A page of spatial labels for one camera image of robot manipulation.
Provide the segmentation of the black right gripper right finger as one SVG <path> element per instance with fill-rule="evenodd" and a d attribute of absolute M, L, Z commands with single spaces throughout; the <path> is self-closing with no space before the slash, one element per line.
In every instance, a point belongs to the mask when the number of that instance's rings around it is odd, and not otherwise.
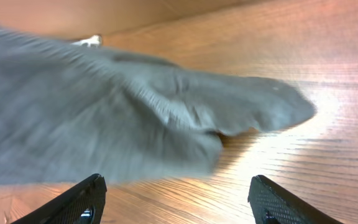
<path fill-rule="evenodd" d="M 264 175 L 251 179 L 247 201 L 256 224 L 342 224 Z"/>

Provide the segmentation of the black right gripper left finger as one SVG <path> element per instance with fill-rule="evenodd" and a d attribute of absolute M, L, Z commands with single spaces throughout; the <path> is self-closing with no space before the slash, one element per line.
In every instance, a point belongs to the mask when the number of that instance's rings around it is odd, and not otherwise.
<path fill-rule="evenodd" d="M 106 192 L 104 177 L 93 174 L 12 224 L 100 224 Z"/>

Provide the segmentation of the grey shorts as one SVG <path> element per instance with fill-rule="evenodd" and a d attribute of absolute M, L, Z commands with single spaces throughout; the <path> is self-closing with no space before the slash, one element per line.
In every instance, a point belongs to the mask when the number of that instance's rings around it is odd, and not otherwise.
<path fill-rule="evenodd" d="M 220 135 L 277 131 L 314 113 L 276 79 L 0 28 L 0 185 L 207 177 Z"/>

